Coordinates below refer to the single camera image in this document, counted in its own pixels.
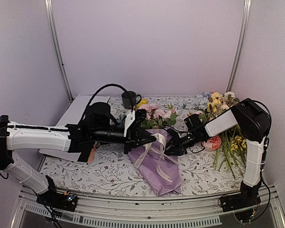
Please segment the pink wrapping paper sheet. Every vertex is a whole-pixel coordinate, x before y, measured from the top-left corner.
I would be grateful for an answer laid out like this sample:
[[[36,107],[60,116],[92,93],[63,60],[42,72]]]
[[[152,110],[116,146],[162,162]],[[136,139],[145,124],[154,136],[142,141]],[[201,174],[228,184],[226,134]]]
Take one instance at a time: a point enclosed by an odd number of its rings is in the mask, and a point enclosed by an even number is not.
[[[182,179],[179,174],[178,157],[164,154],[171,138],[164,129],[149,129],[156,141],[132,149],[128,156],[144,180],[157,196],[180,193]]]

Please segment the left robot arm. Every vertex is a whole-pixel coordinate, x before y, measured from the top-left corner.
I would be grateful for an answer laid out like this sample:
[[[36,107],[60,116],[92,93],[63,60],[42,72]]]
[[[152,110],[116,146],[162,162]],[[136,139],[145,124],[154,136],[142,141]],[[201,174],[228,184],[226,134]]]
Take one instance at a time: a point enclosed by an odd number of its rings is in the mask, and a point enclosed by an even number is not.
[[[7,115],[0,117],[0,171],[14,176],[34,190],[50,206],[57,206],[64,196],[58,193],[53,180],[39,174],[16,153],[18,149],[45,149],[59,152],[90,153],[95,142],[120,143],[124,152],[156,141],[140,124],[146,111],[131,110],[124,126],[111,115],[111,107],[96,102],[85,108],[78,124],[62,127],[23,125],[11,122]]]

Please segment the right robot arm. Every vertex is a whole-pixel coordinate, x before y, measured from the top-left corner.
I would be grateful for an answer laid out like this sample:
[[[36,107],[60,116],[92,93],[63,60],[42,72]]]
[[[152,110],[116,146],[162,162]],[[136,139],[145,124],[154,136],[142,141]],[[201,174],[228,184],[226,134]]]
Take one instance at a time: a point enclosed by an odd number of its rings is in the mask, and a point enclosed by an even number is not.
[[[231,106],[214,119],[203,123],[197,114],[184,119],[187,131],[183,137],[179,132],[169,129],[172,136],[166,145],[165,154],[181,156],[187,150],[200,142],[206,142],[227,130],[237,127],[246,145],[246,169],[236,197],[240,207],[251,203],[263,182],[262,171],[266,162],[266,149],[272,118],[268,108],[260,101],[246,98]]]

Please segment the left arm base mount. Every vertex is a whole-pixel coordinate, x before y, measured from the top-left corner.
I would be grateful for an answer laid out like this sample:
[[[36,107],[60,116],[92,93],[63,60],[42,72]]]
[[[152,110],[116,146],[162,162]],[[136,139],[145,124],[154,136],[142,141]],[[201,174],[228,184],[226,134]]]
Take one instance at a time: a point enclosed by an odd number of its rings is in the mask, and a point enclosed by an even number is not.
[[[45,193],[37,195],[37,203],[46,205],[50,208],[61,209],[74,212],[77,207],[78,197],[76,194],[67,191],[58,193],[48,190]]]

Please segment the yellow flower stem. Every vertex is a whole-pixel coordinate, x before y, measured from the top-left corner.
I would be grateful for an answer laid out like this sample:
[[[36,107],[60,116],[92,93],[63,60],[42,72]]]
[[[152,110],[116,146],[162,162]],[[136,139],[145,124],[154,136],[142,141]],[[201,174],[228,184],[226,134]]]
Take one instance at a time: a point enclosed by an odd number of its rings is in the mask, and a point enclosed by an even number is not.
[[[137,108],[139,108],[142,105],[148,104],[148,100],[145,98],[142,98],[141,101],[137,104]]]

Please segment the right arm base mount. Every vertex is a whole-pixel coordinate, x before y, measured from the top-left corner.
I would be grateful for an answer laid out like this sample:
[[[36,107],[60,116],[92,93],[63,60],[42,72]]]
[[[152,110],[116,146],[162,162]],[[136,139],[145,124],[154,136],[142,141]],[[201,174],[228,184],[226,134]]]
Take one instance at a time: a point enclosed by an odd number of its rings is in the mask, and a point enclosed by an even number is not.
[[[261,203],[258,191],[242,190],[234,195],[222,195],[218,200],[218,206],[223,212],[243,209]]]

